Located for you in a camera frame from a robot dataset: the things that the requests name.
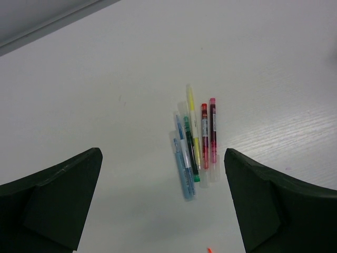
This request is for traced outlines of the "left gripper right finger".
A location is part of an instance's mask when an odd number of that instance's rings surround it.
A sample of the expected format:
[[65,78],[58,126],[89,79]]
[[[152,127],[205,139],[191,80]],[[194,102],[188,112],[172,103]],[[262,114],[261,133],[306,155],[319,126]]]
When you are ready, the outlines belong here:
[[224,166],[246,252],[336,252],[336,190],[235,149],[226,150]]

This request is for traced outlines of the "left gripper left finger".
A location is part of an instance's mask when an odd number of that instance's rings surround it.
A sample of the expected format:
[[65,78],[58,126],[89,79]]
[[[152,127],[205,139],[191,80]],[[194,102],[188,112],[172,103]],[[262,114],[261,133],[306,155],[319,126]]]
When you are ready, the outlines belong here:
[[90,148],[1,185],[1,252],[76,251],[102,161]]

